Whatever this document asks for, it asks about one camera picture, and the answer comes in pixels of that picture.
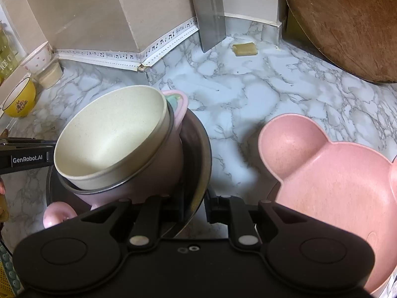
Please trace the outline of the person's left hand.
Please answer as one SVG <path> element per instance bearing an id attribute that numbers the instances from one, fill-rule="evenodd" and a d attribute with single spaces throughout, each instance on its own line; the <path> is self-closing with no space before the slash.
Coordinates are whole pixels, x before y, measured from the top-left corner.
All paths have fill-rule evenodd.
<path id="1" fill-rule="evenodd" d="M 5 195 L 5 184 L 1 177 L 0 177 L 0 194 L 3 196 Z"/>

